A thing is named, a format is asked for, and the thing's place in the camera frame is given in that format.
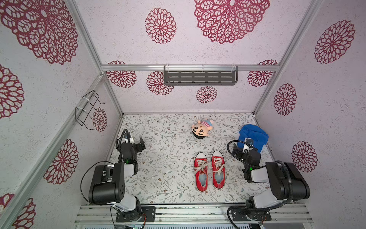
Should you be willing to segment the grey wall shelf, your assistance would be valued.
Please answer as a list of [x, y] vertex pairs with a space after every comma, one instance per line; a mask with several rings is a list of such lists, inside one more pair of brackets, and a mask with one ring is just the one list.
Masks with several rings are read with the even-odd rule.
[[238, 71], [236, 67], [229, 71], [183, 71], [164, 66], [163, 80], [169, 86], [232, 86], [238, 81]]

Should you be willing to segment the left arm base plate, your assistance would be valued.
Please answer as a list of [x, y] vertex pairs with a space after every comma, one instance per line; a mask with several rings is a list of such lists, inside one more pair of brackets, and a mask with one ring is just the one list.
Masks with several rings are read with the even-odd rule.
[[132, 222], [154, 222], [156, 207], [138, 207], [136, 210], [129, 212], [118, 211], [116, 222], [132, 223]]

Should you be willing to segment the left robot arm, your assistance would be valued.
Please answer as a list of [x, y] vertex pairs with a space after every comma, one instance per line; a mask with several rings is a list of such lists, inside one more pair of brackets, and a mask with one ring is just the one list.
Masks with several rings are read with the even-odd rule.
[[138, 153], [145, 150], [142, 138], [139, 142], [116, 141], [119, 161], [95, 167], [88, 193], [88, 201], [94, 205], [110, 205], [123, 220], [138, 221], [143, 217], [140, 200], [125, 191], [125, 179], [138, 173]]

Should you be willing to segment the plush doll head toy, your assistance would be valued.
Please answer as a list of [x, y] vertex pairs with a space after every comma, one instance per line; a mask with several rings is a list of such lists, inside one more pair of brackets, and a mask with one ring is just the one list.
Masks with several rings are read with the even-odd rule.
[[191, 132], [198, 139], [204, 139], [209, 136], [209, 131], [213, 129], [213, 120], [198, 120], [196, 124], [192, 125]]

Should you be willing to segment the blue cap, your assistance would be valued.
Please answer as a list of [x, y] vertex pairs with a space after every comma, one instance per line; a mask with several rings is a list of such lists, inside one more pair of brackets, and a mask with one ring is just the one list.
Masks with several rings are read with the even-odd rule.
[[247, 124], [244, 125], [239, 131], [239, 141], [245, 142], [247, 138], [250, 138], [254, 142], [254, 148], [257, 149], [259, 153], [262, 152], [263, 146], [267, 144], [269, 140], [269, 135], [262, 130], [260, 127]]

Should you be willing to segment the red sneaker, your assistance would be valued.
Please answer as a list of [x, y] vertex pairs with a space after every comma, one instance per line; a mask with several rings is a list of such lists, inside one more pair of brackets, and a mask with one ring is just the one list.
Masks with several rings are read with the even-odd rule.
[[196, 188], [200, 192], [205, 192], [208, 187], [208, 159], [205, 153], [199, 152], [194, 158], [194, 175]]
[[221, 151], [215, 150], [211, 156], [213, 170], [213, 186], [217, 189], [222, 189], [225, 186], [225, 159]]

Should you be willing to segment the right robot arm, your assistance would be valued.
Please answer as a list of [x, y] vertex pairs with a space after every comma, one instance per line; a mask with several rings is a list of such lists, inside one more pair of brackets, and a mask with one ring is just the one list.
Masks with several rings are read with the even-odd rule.
[[308, 199], [310, 187], [294, 163], [266, 162], [260, 166], [261, 154], [253, 144], [233, 140], [227, 151], [243, 163], [244, 178], [249, 183], [269, 183], [269, 189], [246, 201], [243, 211], [248, 215], [266, 215], [291, 201]]

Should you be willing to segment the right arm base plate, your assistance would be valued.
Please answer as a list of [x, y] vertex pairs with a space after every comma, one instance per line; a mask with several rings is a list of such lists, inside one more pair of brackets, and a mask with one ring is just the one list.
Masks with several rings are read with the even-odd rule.
[[268, 208], [251, 209], [244, 206], [232, 206], [229, 211], [234, 221], [271, 221]]

